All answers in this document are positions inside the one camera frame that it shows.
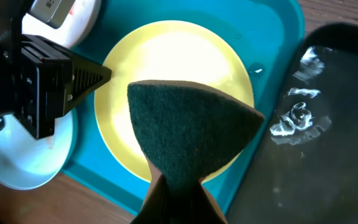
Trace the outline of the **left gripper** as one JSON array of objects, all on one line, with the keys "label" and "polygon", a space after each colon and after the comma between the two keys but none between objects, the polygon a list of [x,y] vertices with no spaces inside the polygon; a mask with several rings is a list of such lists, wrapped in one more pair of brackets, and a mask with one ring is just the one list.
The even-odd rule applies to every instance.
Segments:
[{"label": "left gripper", "polygon": [[22,33],[35,0],[0,0],[0,131],[13,115],[34,139],[110,81],[112,70],[48,39]]}]

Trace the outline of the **yellow-green plate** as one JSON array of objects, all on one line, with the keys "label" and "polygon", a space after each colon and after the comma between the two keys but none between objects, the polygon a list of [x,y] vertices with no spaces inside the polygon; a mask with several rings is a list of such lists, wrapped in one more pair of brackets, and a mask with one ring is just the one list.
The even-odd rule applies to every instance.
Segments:
[{"label": "yellow-green plate", "polygon": [[146,182],[151,173],[132,130],[129,83],[197,82],[254,106],[250,78],[239,56],[220,36],[190,22],[159,21],[137,28],[111,49],[103,65],[112,77],[94,93],[99,132],[120,165]]}]

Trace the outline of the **green scrubbing sponge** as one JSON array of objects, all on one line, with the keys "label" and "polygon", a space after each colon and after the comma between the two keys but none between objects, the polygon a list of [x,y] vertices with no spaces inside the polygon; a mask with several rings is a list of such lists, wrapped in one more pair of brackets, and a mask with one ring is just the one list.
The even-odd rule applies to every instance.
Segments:
[{"label": "green scrubbing sponge", "polygon": [[127,87],[132,128],[154,170],[135,223],[224,223],[201,181],[232,161],[264,116],[213,87],[144,80]]}]

